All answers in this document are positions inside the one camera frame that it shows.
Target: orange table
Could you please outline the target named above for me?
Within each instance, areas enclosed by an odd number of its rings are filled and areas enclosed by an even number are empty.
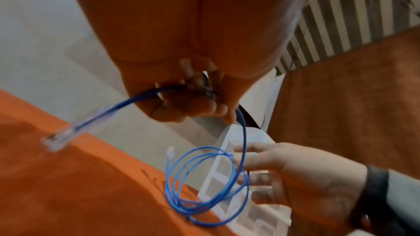
[[[163,172],[91,135],[47,152],[40,139],[65,125],[0,90],[0,235],[234,235],[187,223],[165,200]]]

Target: hand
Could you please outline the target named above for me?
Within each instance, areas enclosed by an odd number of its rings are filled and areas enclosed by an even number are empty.
[[[242,147],[234,150],[240,152]],[[268,186],[252,193],[256,204],[286,205],[317,223],[333,228],[348,226],[350,212],[366,182],[365,165],[289,143],[250,143],[247,151],[257,154],[245,157],[245,170],[269,171],[250,175],[250,185]],[[235,163],[240,160],[241,156],[235,154]]]
[[[139,102],[158,121],[219,115],[236,121],[239,99],[274,68],[306,0],[78,0],[130,96],[156,86],[203,83],[219,92],[168,92]]]

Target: coiled blue cable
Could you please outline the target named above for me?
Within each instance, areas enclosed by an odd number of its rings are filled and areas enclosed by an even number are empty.
[[[175,85],[175,86],[168,86],[168,87],[164,87],[164,88],[157,88],[155,90],[147,91],[145,93],[142,93],[138,96],[135,96],[135,97],[132,97],[132,98],[127,99],[125,101],[122,101],[122,102],[110,107],[108,110],[106,110],[105,112],[103,112],[99,116],[92,117],[91,119],[88,119],[87,121],[84,121],[83,123],[81,123],[79,125],[76,125],[75,126],[75,131],[81,130],[83,127],[89,125],[90,123],[94,122],[95,120],[97,120],[101,117],[104,117],[106,115],[110,115],[110,114],[118,111],[119,109],[124,108],[125,106],[128,106],[128,105],[130,105],[132,103],[135,103],[135,102],[138,102],[138,101],[146,100],[150,97],[153,97],[153,96],[157,95],[158,93],[166,92],[166,91],[170,91],[170,90],[185,90],[185,89],[187,89],[186,85]],[[225,225],[226,223],[232,221],[234,218],[236,218],[241,213],[241,211],[244,209],[244,207],[246,205],[246,202],[248,200],[249,173],[246,173],[243,170],[243,164],[244,164],[245,153],[246,153],[246,126],[245,126],[244,117],[243,117],[240,110],[236,110],[236,115],[239,117],[239,122],[242,125],[243,133],[244,133],[243,153],[242,153],[241,162],[238,166],[237,171],[236,171],[236,166],[235,166],[235,163],[233,161],[232,155],[225,152],[224,150],[219,149],[219,148],[214,147],[214,146],[202,146],[202,147],[199,147],[199,148],[195,148],[195,149],[187,152],[186,154],[184,154],[181,158],[179,158],[173,164],[171,164],[171,161],[172,161],[171,159],[168,159],[168,161],[167,161],[167,164],[166,164],[165,196],[166,196],[166,199],[168,201],[168,204],[175,211],[183,214],[186,217],[187,220],[191,221],[192,223],[194,223],[196,225],[203,226],[203,227],[217,227],[217,226]],[[215,150],[215,152],[200,154],[200,155],[197,155],[196,157],[190,159],[189,161],[187,161],[176,173],[176,176],[175,176],[174,181],[173,181],[172,186],[171,186],[170,176],[174,173],[178,164],[180,164],[180,162],[186,156],[188,156],[189,154],[191,154],[195,151],[198,151],[200,149],[213,149],[213,150]],[[207,159],[210,159],[210,158],[213,158],[215,156],[226,156],[232,162],[232,173],[231,173],[231,176],[229,177],[229,181],[227,182],[226,186],[217,195],[215,195],[212,199],[210,199],[209,201],[205,201],[205,202],[191,201],[191,200],[186,200],[186,199],[181,198],[180,197],[181,187],[184,184],[188,175],[191,173],[191,171],[193,171],[203,161],[205,161]],[[180,180],[178,189],[176,190],[176,187],[175,187],[176,182],[181,178],[181,174],[182,174],[183,170],[185,168],[189,167],[190,165],[191,165],[191,167],[187,170],[185,175]],[[236,189],[234,192],[231,192],[231,189],[233,188],[234,184],[236,183],[236,180],[238,179],[238,177],[241,173],[243,173],[245,175],[244,183],[238,189]],[[244,202],[242,203],[242,205],[238,209],[238,211],[236,211],[236,213],[234,213],[230,218],[228,218],[226,220],[223,220],[221,222],[202,222],[202,221],[197,220],[197,219],[192,217],[194,215],[198,215],[198,214],[209,211],[211,208],[213,208],[215,205],[217,205],[218,203],[220,203],[222,201],[229,200],[229,199],[233,198],[244,187],[246,187],[246,196],[245,196]]]

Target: concrete floor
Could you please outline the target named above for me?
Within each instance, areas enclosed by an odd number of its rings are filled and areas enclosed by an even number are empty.
[[[0,0],[0,29],[3,90],[69,122],[126,98],[117,69],[75,0]],[[225,127],[206,118],[158,123],[133,106],[94,135],[164,170],[169,146],[179,157],[214,144]],[[210,166],[187,183],[199,189]]]

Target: brown surface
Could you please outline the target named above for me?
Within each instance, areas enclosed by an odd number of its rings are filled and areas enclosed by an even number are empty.
[[[65,125],[0,90],[0,235],[234,235],[187,223],[165,200],[163,172],[91,135],[46,152],[40,139]],[[188,186],[181,195],[197,199]]]
[[[420,28],[288,74],[268,134],[420,178]]]

